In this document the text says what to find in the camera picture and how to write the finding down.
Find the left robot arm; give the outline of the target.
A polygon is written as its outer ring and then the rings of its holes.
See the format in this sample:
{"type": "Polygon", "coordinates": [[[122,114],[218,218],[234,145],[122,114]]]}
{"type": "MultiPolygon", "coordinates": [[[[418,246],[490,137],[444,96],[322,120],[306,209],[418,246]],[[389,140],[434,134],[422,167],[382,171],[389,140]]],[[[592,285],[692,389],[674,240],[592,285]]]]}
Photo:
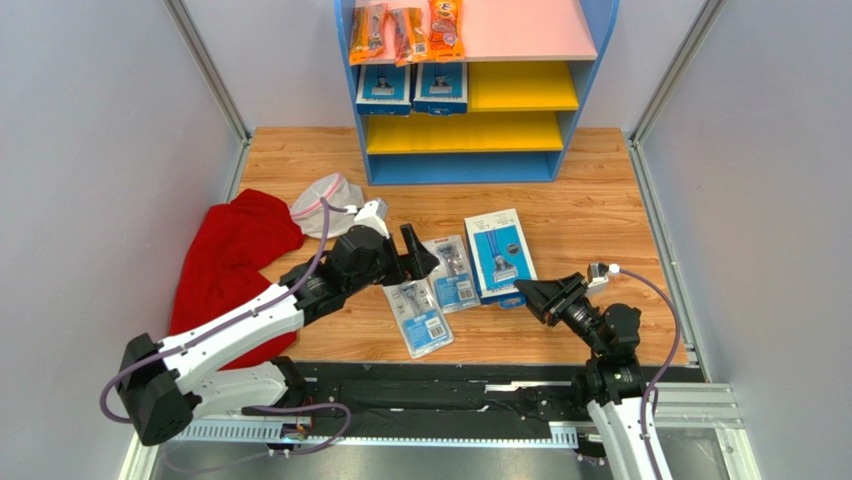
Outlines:
{"type": "Polygon", "coordinates": [[[162,444],[194,420],[227,409],[266,409],[290,382],[273,362],[259,368],[226,365],[262,344],[295,333],[341,310],[364,289],[427,278],[440,264],[413,227],[401,228],[406,253],[394,239],[356,225],[314,257],[243,305],[200,327],[155,341],[147,333],[125,346],[118,374],[101,393],[103,414],[131,425],[145,446],[162,444]],[[126,414],[106,409],[116,392],[126,414]]]}

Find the clear blister razor pack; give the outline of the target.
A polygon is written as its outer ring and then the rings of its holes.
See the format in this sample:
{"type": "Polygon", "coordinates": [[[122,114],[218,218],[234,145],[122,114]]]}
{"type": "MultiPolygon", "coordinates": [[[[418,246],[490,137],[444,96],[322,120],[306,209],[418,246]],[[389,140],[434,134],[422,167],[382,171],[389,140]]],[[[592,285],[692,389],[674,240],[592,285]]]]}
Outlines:
{"type": "Polygon", "coordinates": [[[439,260],[429,279],[441,311],[450,314],[479,306],[480,297],[462,237],[427,240],[424,245],[439,260]]]}
{"type": "Polygon", "coordinates": [[[386,286],[383,292],[412,359],[454,342],[454,334],[428,280],[386,286]]]}

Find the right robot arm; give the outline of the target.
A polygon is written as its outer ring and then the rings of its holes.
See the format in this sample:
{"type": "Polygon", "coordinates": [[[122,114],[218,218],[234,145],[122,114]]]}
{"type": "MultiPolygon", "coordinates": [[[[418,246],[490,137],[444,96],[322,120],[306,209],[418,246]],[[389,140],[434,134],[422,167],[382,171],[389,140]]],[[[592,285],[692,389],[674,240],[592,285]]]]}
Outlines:
{"type": "Polygon", "coordinates": [[[514,286],[540,323],[563,323],[590,348],[584,371],[572,380],[574,405],[592,419],[613,477],[670,479],[653,421],[656,382],[645,380],[636,355],[641,311],[621,303],[600,310],[589,300],[619,271],[616,264],[593,263],[587,274],[514,286]]]}

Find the narrow orange razor pack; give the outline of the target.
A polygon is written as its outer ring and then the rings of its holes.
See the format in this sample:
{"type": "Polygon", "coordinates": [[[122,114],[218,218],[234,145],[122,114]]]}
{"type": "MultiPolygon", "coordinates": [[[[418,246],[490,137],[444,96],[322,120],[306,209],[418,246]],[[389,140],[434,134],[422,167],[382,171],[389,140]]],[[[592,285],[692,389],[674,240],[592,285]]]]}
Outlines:
{"type": "Polygon", "coordinates": [[[430,59],[423,10],[414,7],[389,11],[394,25],[394,64],[397,67],[427,62],[430,59]]]}

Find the orange BIC razor bag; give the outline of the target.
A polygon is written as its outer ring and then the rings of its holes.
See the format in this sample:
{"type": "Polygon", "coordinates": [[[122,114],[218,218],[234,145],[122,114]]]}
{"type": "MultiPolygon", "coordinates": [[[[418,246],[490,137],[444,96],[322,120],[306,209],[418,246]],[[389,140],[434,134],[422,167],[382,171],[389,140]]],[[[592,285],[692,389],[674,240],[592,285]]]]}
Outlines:
{"type": "Polygon", "coordinates": [[[465,57],[461,40],[463,2],[431,0],[428,2],[428,50],[433,62],[459,61],[465,57]]]}

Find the white blue Harry's box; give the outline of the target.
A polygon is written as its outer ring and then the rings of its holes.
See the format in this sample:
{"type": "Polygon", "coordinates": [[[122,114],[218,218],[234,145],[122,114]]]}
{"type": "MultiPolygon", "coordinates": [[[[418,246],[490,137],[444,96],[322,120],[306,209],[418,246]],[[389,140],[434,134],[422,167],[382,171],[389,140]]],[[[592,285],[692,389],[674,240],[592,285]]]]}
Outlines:
{"type": "Polygon", "coordinates": [[[469,106],[468,64],[423,63],[417,69],[413,110],[433,116],[461,115],[469,106]]]}
{"type": "Polygon", "coordinates": [[[355,110],[360,115],[409,116],[412,68],[392,64],[360,68],[355,110]]]}

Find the blue razor box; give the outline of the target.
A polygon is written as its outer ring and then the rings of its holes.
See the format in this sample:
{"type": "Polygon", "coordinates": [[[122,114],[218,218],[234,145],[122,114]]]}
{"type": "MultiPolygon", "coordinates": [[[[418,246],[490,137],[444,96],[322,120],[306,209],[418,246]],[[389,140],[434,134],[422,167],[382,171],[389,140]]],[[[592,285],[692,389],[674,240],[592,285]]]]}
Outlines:
{"type": "Polygon", "coordinates": [[[515,208],[464,219],[474,285],[484,305],[524,306],[517,280],[536,280],[528,243],[515,208]]]}

